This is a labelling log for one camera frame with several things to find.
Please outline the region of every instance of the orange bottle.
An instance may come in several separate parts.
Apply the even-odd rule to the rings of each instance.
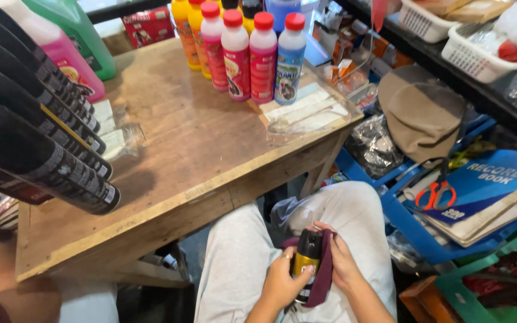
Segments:
[[[191,70],[200,70],[199,55],[192,35],[191,26],[188,23],[188,15],[191,12],[191,5],[187,0],[172,0],[171,13],[175,18],[177,33],[183,43],[183,51],[187,57],[187,64]]]
[[[200,25],[203,23],[203,13],[200,11],[200,5],[203,2],[205,2],[205,0],[188,0],[188,3],[191,5],[191,11],[188,14],[188,23],[191,26],[192,38],[195,41],[203,76],[211,79],[209,60],[207,59],[207,52],[203,44],[203,36],[200,33]]]

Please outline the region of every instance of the blue notebook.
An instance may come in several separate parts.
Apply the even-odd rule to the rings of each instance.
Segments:
[[[483,211],[517,190],[517,150],[485,152],[447,177],[456,190],[456,201],[446,210],[419,210],[419,212],[449,226]],[[427,200],[423,196],[422,204]],[[450,200],[442,196],[440,205]],[[413,201],[405,203],[417,210]]]

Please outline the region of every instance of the tabletop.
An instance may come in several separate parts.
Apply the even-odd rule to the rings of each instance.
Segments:
[[[118,73],[105,82],[107,97],[125,100],[130,121],[140,124],[146,146],[137,157],[113,163],[111,183],[119,188],[122,198],[110,214],[93,216],[59,199],[40,206],[20,206],[19,281],[100,253],[115,236],[135,236],[127,240],[128,246],[119,242],[121,249],[137,243],[154,250],[170,243],[188,233],[181,221],[202,226],[208,220],[175,212],[157,241],[141,241],[136,236],[139,229],[148,229],[181,206],[215,192],[219,192],[215,195],[220,197],[218,204],[209,208],[232,209],[233,197],[222,195],[220,188],[362,117],[349,107],[352,117],[348,122],[277,145],[266,140],[265,118],[251,100],[234,102],[227,93],[214,90],[200,71],[188,68],[178,39],[115,59]]]

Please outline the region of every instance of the beige cap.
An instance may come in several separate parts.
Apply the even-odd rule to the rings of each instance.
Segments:
[[[423,68],[403,66],[384,76],[378,100],[392,140],[409,158],[448,157],[466,107],[460,95]]]

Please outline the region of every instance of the yellow bottle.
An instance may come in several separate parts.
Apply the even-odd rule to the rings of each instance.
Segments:
[[[242,27],[250,34],[255,30],[255,14],[262,11],[259,0],[242,1]]]
[[[191,5],[187,0],[172,0],[171,13],[175,19],[177,33],[183,44],[183,51],[187,57],[187,64],[191,70],[200,70],[199,55],[192,35],[191,26],[188,23],[188,14],[191,12]]]
[[[200,25],[203,23],[203,14],[200,11],[200,5],[205,0],[188,0],[191,5],[191,11],[188,13],[188,23],[191,26],[192,38],[195,41],[195,48],[199,56],[200,70],[203,76],[211,79],[211,70],[209,70],[209,60],[207,59],[207,52],[203,44],[203,36],[200,34]]]

